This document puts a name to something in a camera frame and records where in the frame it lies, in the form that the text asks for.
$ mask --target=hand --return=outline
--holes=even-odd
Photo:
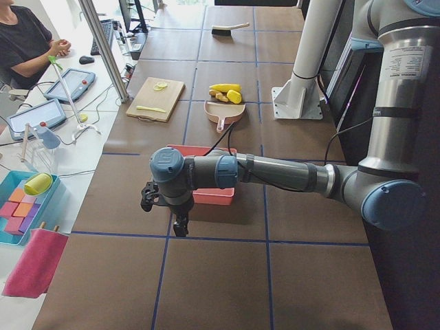
[[[51,51],[55,55],[60,55],[60,56],[68,55],[68,53],[70,53],[70,47],[71,46],[72,46],[72,44],[69,41],[65,40],[65,39],[61,39],[61,40],[57,40],[57,41],[52,41],[50,43]]]

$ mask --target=pink towel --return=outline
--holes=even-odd
[[[9,275],[2,294],[38,298],[47,292],[68,238],[51,230],[32,230],[30,241]]]

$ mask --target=pink dustpan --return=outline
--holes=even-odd
[[[205,113],[211,122],[217,124],[217,132],[221,133],[226,124],[238,122],[245,111],[246,104],[223,104],[205,102]]]

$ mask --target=brush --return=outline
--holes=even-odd
[[[215,34],[216,36],[230,36],[231,30],[246,28],[249,25],[250,25],[249,23],[243,23],[232,26],[213,25],[211,33]]]

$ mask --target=sticker label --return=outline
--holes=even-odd
[[[390,79],[424,78],[426,46],[412,46],[384,52],[380,82]]]

